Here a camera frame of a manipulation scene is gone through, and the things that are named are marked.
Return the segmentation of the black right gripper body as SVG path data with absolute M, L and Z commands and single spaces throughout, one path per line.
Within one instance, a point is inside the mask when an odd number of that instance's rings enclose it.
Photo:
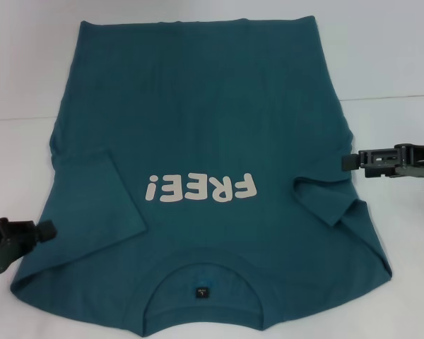
M 424 145 L 403 143 L 395 145 L 395 148 L 400 152 L 396 174 L 400 177 L 424 178 Z

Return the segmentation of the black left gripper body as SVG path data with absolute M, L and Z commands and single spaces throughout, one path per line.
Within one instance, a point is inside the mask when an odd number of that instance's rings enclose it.
M 32 222 L 0 218 L 0 274 L 32 251 Z

